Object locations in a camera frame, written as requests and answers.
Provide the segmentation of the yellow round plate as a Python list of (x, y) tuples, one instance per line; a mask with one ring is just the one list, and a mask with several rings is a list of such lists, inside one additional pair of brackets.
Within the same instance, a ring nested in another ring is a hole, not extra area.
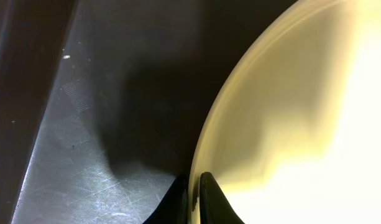
[(221, 88), (189, 180), (244, 223), (381, 223), (381, 0), (297, 1)]

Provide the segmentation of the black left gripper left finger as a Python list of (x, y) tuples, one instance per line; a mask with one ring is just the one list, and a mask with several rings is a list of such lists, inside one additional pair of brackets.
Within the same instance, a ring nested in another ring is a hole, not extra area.
[(179, 175), (144, 224), (187, 224), (188, 176)]

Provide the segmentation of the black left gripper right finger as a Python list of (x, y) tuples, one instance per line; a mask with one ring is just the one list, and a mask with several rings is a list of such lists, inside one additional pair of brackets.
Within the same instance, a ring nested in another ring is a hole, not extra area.
[(212, 173), (201, 174), (199, 193), (201, 224), (244, 224), (232, 209)]

